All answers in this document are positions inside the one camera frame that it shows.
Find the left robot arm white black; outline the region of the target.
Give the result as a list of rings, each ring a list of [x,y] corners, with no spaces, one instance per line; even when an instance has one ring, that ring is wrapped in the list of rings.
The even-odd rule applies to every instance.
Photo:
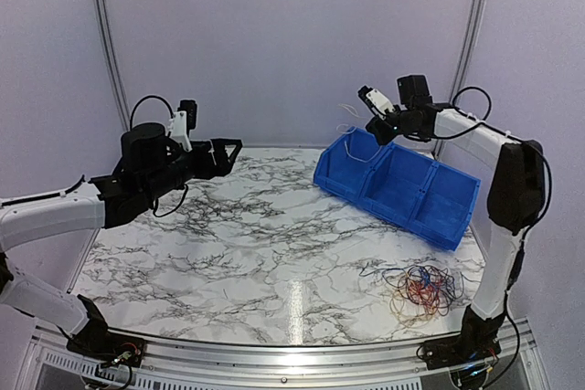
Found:
[[[59,290],[8,260],[9,250],[69,232],[125,226],[160,197],[185,190],[189,181],[228,175],[242,149],[239,139],[192,141],[189,129],[170,131],[156,122],[121,138],[122,157],[109,175],[72,187],[1,204],[1,302],[62,329],[97,358],[115,350],[115,338],[92,300]]]

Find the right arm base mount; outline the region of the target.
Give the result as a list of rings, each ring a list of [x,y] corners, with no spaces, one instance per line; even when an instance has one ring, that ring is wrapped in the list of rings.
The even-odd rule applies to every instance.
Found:
[[[502,352],[496,338],[484,342],[464,339],[460,334],[424,341],[417,349],[417,357],[428,370],[469,364],[493,357]]]

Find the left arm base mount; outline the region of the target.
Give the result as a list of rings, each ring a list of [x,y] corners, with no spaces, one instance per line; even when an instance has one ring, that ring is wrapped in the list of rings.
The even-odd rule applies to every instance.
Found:
[[[145,339],[115,332],[107,332],[104,337],[83,340],[80,335],[61,334],[68,340],[67,349],[102,362],[103,367],[127,365],[139,367],[144,357]]]

